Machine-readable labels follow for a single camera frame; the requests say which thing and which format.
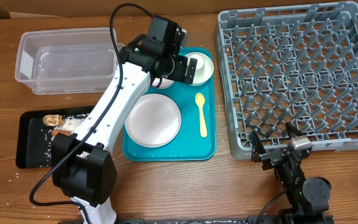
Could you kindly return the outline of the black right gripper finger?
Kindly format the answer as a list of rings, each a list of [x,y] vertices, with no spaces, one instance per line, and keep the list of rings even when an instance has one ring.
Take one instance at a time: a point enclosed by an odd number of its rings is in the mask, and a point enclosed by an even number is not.
[[[287,121],[285,123],[285,127],[286,127],[288,137],[290,139],[304,135],[299,129],[297,129],[294,125],[292,125],[291,122]]]
[[[266,153],[264,145],[262,144],[262,141],[260,140],[256,130],[253,130],[251,132],[250,141],[251,141],[251,145],[252,145],[252,155],[253,156]]]

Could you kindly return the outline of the white cup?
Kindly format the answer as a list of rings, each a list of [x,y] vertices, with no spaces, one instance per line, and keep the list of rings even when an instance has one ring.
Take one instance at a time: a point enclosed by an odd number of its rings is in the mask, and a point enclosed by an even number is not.
[[[193,58],[197,60],[195,76],[204,74],[204,57],[201,54],[194,54]]]

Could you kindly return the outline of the white rice pile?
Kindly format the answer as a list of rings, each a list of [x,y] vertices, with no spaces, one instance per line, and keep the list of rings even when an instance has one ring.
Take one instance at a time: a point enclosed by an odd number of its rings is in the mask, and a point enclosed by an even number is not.
[[[74,115],[69,115],[69,116],[62,115],[62,116],[65,120],[65,123],[62,126],[56,126],[56,127],[46,126],[51,128],[51,130],[48,131],[48,134],[50,135],[50,139],[48,140],[47,151],[45,152],[45,155],[47,156],[48,159],[52,157],[51,146],[52,146],[52,140],[54,139],[54,137],[52,136],[52,131],[54,129],[62,129],[65,131],[70,131],[72,133],[85,120],[85,114],[81,114],[79,118],[75,117]]]

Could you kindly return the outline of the brown granola chunk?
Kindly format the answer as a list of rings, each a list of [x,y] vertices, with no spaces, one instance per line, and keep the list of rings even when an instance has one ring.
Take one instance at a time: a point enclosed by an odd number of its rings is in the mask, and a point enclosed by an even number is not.
[[[62,126],[65,123],[65,120],[60,114],[48,114],[43,117],[44,125],[46,126]]]

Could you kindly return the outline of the orange carrot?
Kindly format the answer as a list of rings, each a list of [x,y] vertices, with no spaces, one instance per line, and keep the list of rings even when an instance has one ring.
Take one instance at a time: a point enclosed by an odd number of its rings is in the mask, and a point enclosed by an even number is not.
[[[52,136],[55,137],[57,134],[63,134],[63,135],[66,135],[66,136],[70,136],[71,132],[70,131],[65,131],[65,130],[62,130],[62,129],[54,129],[52,131]]]

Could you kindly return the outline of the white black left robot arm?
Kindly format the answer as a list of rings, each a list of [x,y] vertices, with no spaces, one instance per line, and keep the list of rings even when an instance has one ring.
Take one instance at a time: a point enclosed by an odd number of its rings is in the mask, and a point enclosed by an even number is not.
[[[153,16],[146,34],[118,50],[117,73],[88,117],[70,135],[54,137],[53,184],[79,207],[85,223],[117,223],[109,198],[117,179],[113,145],[155,79],[193,82],[196,60],[179,54],[185,39],[176,22]]]

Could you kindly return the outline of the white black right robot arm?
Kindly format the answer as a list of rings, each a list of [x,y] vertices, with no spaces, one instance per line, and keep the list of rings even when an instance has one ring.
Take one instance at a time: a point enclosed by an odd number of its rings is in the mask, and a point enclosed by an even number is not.
[[[277,180],[282,183],[283,191],[269,201],[257,218],[249,223],[333,223],[332,216],[326,216],[329,210],[331,184],[323,177],[306,178],[301,162],[311,154],[312,142],[309,137],[285,123],[290,141],[285,147],[267,151],[256,131],[251,132],[252,162],[261,162],[263,170],[273,169]],[[290,208],[281,209],[278,215],[265,216],[266,210],[281,196],[286,195]]]

